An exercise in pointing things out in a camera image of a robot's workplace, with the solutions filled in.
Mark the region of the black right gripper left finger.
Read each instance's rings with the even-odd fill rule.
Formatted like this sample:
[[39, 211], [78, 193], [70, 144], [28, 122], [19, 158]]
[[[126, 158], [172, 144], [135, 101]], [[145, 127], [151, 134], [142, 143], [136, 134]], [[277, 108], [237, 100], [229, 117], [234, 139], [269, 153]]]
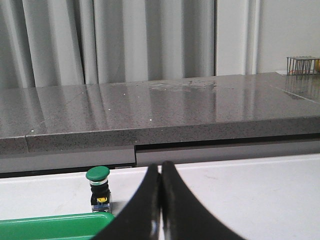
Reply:
[[94, 240], [157, 240], [160, 228], [161, 176], [158, 166], [148, 166], [135, 194]]

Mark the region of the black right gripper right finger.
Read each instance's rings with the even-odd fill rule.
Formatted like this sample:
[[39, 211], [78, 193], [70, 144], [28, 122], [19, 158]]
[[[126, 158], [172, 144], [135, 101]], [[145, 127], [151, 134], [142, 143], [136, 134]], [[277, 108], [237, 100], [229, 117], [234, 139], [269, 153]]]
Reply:
[[166, 240], [242, 240], [212, 215], [187, 187], [171, 161], [161, 166], [161, 207]]

